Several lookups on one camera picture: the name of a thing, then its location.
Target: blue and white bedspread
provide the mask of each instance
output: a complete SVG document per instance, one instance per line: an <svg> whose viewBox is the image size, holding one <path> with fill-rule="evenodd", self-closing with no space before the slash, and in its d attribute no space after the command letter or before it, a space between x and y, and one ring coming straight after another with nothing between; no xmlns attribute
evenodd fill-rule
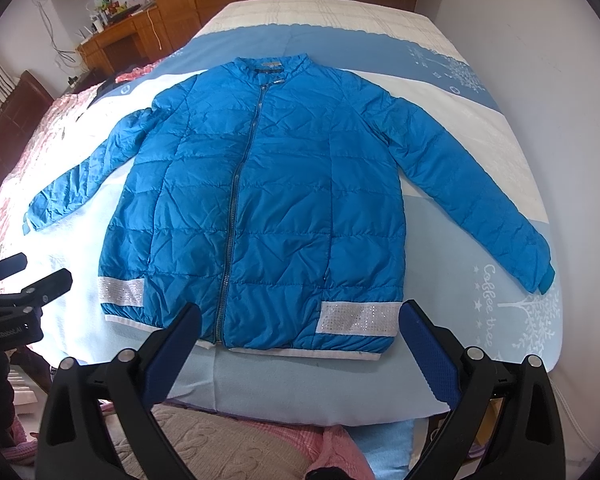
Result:
<svg viewBox="0 0 600 480"><path fill-rule="evenodd" d="M47 164L14 190L22 214L40 189L86 158L128 113L150 106L161 90L235 57L308 53L320 64L351 70L424 108L491 175L551 244L547 216L525 157L506 119L472 69L425 17L340 0L252 0L231 4L150 74L100 99L40 156ZM98 258L107 223L131 161L107 179L83 208L26 238L16 229L13 252L29 269L13 290L67 267L74 288L45 307L45 338L34 350L52 364L67 355L109 360L137 347L147 332L104 320L97 300ZM527 294L428 197L402 179L409 226L404 297L415 298L436 324L466 346L499 360L542 356L548 368L562 341L559 273L549 292ZM404 341L378 362L348 362L194 350L172 391L208 410L314 424L375 424L447 410L437 402Z"/></svg>

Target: white reflective strip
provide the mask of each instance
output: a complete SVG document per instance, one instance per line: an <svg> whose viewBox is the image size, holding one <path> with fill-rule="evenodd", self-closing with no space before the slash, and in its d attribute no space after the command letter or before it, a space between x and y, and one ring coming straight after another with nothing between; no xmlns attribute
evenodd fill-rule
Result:
<svg viewBox="0 0 600 480"><path fill-rule="evenodd" d="M318 334L395 337L401 306L401 301L323 301L315 331Z"/></svg>
<svg viewBox="0 0 600 480"><path fill-rule="evenodd" d="M138 330L144 330L145 332L155 332L156 330L160 330L157 326L145 325L144 323L134 321L133 319L129 319L128 317L114 316L113 314L105 314L104 320L111 321L113 323L120 323L122 325L131 326L133 328L137 328ZM209 348L213 348L216 345L214 345L213 343L210 343L209 341L204 341L202 339L198 339L196 341L196 346L200 346L201 348L209 349Z"/></svg>
<svg viewBox="0 0 600 480"><path fill-rule="evenodd" d="M240 354L275 355L280 357L317 357L319 359L355 359L358 361L378 361L381 354L372 352L349 352L346 350L303 350L301 348L272 348L253 350L251 348L229 348Z"/></svg>
<svg viewBox="0 0 600 480"><path fill-rule="evenodd" d="M144 279L117 280L98 276L98 298L100 303L113 303L119 306L143 306Z"/></svg>

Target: beige cable knit sweater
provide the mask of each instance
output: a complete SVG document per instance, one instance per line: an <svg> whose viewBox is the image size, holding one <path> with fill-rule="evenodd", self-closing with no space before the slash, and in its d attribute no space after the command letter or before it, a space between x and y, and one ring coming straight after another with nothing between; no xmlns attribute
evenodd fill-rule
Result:
<svg viewBox="0 0 600 480"><path fill-rule="evenodd" d="M311 465L291 444L230 418L162 404L152 412L198 480L301 480ZM107 427L125 471L144 480L118 418Z"/></svg>

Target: jacket zipper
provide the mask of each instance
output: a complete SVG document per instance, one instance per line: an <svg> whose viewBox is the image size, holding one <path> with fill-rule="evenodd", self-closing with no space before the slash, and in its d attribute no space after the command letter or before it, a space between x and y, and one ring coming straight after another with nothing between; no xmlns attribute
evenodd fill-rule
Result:
<svg viewBox="0 0 600 480"><path fill-rule="evenodd" d="M231 267L234 259L234 242L235 242L235 216L237 213L238 206L238 184L240 184L240 173L244 163L249 156L251 151L251 144L253 143L253 136L260 120L260 111L262 110L262 100L264 94L272 84L282 83L284 80L280 79L273 83L260 85L260 95L258 97L258 105L256 106L256 113L251 121L251 129L249 130L249 139L247 140L247 147L244 149L242 154L242 160L235 167L234 177L231 182L231 198L229 200L229 225L227 228L227 240L226 240L226 251L224 252L224 273L222 274L222 283L220 287L220 297L218 300L218 314L216 317L216 343L222 342L222 325L224 323L224 310L226 308L226 295L229 289L229 276L231 275Z"/></svg>

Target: silver sequin patch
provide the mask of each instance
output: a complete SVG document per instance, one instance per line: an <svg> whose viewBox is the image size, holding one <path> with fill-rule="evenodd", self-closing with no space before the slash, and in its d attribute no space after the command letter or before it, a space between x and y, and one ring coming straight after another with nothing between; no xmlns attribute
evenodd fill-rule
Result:
<svg viewBox="0 0 600 480"><path fill-rule="evenodd" d="M323 301L316 333L394 337L401 305L401 301Z"/></svg>
<svg viewBox="0 0 600 480"><path fill-rule="evenodd" d="M117 280L98 276L98 298L100 303L113 303L119 306L143 306L144 279Z"/></svg>

